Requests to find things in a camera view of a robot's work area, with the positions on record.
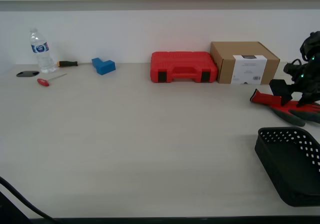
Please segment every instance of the black basket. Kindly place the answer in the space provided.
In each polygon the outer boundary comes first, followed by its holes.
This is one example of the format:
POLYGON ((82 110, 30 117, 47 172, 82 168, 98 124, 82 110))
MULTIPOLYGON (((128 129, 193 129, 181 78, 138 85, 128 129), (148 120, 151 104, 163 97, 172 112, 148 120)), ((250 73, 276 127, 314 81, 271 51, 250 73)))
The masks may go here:
POLYGON ((261 128, 254 149, 285 203, 320 206, 320 145, 307 131, 261 128))

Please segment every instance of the blue block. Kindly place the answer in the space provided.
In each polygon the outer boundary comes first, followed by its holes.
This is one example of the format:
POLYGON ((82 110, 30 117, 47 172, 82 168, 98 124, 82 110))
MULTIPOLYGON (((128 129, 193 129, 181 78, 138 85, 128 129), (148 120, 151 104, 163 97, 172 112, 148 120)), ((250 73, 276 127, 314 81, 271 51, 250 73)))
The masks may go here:
POLYGON ((103 62, 100 58, 95 58, 92 59, 92 64, 100 75, 110 73, 116 69, 116 64, 112 60, 103 62))

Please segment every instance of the water bottle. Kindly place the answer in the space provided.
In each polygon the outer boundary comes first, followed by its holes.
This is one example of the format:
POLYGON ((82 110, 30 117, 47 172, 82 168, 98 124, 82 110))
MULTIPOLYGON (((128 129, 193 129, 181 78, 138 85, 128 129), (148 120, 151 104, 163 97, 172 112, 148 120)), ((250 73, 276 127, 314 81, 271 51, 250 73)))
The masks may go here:
POLYGON ((30 29, 30 43, 42 73, 52 73, 57 66, 52 60, 46 39, 36 28, 30 29))

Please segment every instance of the work glove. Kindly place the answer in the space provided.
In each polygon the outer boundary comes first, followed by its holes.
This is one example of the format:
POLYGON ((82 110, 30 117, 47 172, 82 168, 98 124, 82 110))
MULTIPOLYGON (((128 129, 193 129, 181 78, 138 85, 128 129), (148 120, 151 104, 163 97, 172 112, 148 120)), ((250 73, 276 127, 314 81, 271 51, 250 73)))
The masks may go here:
POLYGON ((298 101, 291 100, 281 106, 281 96, 263 94, 257 89, 250 102, 268 106, 278 117, 295 126, 304 127, 304 120, 320 124, 320 105, 315 102, 297 107, 298 101))

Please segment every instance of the red plastic case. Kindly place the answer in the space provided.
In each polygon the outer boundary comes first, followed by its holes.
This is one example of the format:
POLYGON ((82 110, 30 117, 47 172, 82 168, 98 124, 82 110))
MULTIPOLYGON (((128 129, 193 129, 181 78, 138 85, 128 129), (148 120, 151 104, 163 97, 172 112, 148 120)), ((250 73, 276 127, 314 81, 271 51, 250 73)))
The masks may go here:
POLYGON ((157 51, 151 57, 151 81, 171 83, 174 79, 193 79, 196 83, 212 83, 218 69, 205 51, 157 51))

